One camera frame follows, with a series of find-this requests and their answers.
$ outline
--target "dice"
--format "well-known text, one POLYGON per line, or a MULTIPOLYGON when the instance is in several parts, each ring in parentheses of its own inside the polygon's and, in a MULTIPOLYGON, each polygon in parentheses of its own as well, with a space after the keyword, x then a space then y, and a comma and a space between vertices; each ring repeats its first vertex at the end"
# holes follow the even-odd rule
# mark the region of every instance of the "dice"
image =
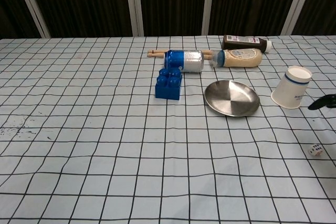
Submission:
POLYGON ((322 146, 319 144, 313 144, 309 148, 309 153, 313 156, 319 156, 323 152, 322 146))

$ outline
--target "silver dish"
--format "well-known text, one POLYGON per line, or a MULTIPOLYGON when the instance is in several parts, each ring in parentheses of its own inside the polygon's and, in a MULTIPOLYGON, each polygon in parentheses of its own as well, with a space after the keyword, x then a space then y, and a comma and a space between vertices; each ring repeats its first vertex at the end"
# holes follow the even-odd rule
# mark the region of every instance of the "silver dish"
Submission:
POLYGON ((213 82, 205 89, 204 97, 212 109, 229 116, 252 115, 260 104, 257 93, 238 81, 213 82))

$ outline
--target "blue toy block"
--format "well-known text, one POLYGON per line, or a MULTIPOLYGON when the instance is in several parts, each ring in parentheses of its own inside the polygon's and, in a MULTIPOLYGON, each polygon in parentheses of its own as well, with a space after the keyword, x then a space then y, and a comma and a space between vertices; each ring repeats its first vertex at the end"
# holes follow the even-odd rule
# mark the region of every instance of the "blue toy block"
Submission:
POLYGON ((179 69, 161 69, 156 79, 155 97, 179 100, 182 74, 179 69))

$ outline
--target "plastic bottle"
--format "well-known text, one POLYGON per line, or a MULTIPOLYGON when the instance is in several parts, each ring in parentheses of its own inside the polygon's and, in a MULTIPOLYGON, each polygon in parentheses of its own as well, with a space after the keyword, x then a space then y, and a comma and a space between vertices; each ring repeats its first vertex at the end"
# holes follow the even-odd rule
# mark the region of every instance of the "plastic bottle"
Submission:
POLYGON ((224 35, 222 49, 245 48, 257 48, 261 52, 269 52, 272 48, 272 41, 254 37, 224 35))
POLYGON ((236 49, 214 51, 210 60, 213 67, 257 67, 262 60, 262 53, 259 49, 236 49))

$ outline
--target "white paper cup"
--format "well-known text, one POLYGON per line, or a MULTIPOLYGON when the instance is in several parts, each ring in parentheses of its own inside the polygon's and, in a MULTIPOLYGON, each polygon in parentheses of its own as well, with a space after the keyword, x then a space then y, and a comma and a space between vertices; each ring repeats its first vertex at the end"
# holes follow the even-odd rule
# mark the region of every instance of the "white paper cup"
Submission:
POLYGON ((311 72, 303 67, 287 69, 277 88, 272 92, 272 100, 286 109, 300 107, 301 100, 311 79, 311 72))

